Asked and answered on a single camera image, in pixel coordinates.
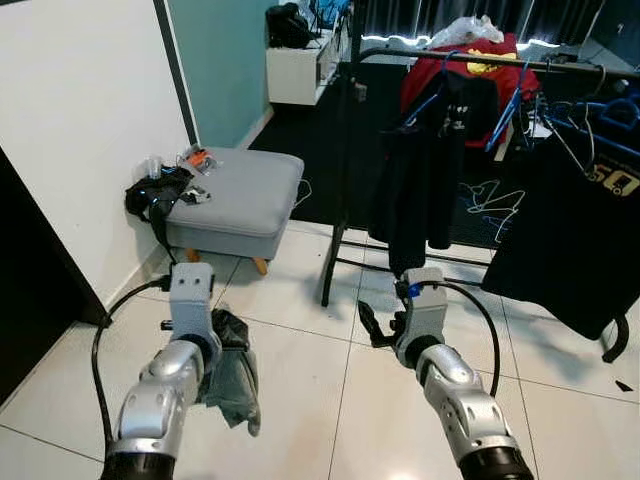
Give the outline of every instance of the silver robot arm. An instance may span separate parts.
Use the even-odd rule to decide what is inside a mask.
[[[187,409],[222,355],[211,325],[213,269],[181,263],[171,281],[171,340],[127,393],[101,480],[171,480]]]
[[[415,369],[465,480],[532,480],[500,406],[485,392],[478,373],[444,344],[445,288],[421,288],[421,282],[444,284],[442,272],[419,268],[403,274],[396,291],[406,311],[396,312],[392,336],[383,335],[373,310],[359,302],[372,345],[391,346],[402,365]]]

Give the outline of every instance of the gray ottoman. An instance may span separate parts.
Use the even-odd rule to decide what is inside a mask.
[[[178,200],[167,217],[169,244],[194,250],[251,257],[266,274],[295,204],[304,163],[282,153],[210,148],[222,165],[191,184],[211,201],[187,205]]]

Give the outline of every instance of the black metal rack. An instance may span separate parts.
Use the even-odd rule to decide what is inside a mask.
[[[488,65],[500,65],[500,66],[514,66],[514,67],[524,67],[545,73],[564,73],[571,75],[585,75],[591,76],[595,78],[601,78],[604,81],[607,79],[629,79],[629,80],[640,80],[640,73],[636,72],[626,72],[620,70],[606,70],[601,66],[593,66],[593,65],[576,65],[576,64],[553,64],[553,63],[544,63],[544,62],[525,62],[522,60],[516,59],[507,59],[500,57],[489,57],[489,56],[477,56],[477,55],[468,55],[468,54],[452,54],[449,52],[433,52],[433,51],[406,51],[406,50],[393,50],[388,48],[371,48],[367,49],[363,52],[360,51],[361,43],[362,43],[362,33],[364,26],[364,19],[367,8],[367,0],[354,0],[354,11],[353,11],[353,28],[352,28],[352,37],[351,37],[351,60],[346,64],[342,65],[342,98],[340,104],[340,121],[342,123],[343,132],[344,132],[344,151],[343,156],[341,158],[340,165],[340,190],[338,191],[338,214],[336,216],[336,221],[333,225],[333,234],[331,236],[331,245],[329,247],[329,252],[325,262],[324,268],[324,280],[323,280],[323,289],[322,289],[322,306],[326,307],[329,304],[329,295],[331,292],[331,282],[333,279],[333,272],[335,269],[336,262],[346,263],[350,265],[359,266],[362,268],[366,268],[368,270],[376,270],[383,272],[390,272],[391,270],[384,267],[379,267],[376,265],[368,265],[362,262],[356,262],[353,260],[348,260],[345,258],[339,257],[340,246],[348,245],[351,247],[362,247],[362,248],[371,248],[376,250],[388,250],[387,247],[378,246],[378,245],[365,245],[359,242],[347,241],[343,240],[344,232],[349,228],[349,215],[348,215],[348,207],[349,207],[349,159],[351,155],[351,142],[352,142],[352,132],[351,125],[353,119],[353,110],[354,103],[356,98],[356,73],[357,66],[363,60],[372,57],[374,55],[386,55],[386,56],[394,56],[394,57],[412,57],[412,58],[433,58],[433,59],[445,59],[448,58],[448,61],[451,62],[474,62],[474,63],[483,63]],[[427,258],[434,258],[437,260],[445,260],[451,262],[459,262],[465,263],[468,265],[475,265],[481,267],[488,267],[489,264],[486,262],[480,262],[475,260],[466,260],[461,258],[449,257],[446,255],[434,255],[434,254],[426,254]],[[480,286],[478,282],[472,282],[468,280],[461,280],[456,278],[446,278],[445,280],[452,283],[459,283],[463,285],[470,286]],[[626,348],[628,338],[629,338],[629,325],[625,317],[619,317],[615,319],[616,325],[618,326],[618,337],[616,339],[615,345],[606,352],[602,359],[611,363],[615,360]]]

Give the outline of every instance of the wooden leg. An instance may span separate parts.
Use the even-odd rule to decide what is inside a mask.
[[[253,263],[256,264],[256,268],[258,269],[258,272],[260,272],[260,275],[267,274],[267,261],[264,258],[253,257]]]
[[[195,248],[187,248],[185,254],[191,263],[197,263],[201,260],[200,253]]]

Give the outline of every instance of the curtain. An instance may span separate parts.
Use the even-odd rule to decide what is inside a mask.
[[[369,35],[433,35],[458,17],[488,15],[503,32],[582,43],[602,0],[360,0]]]

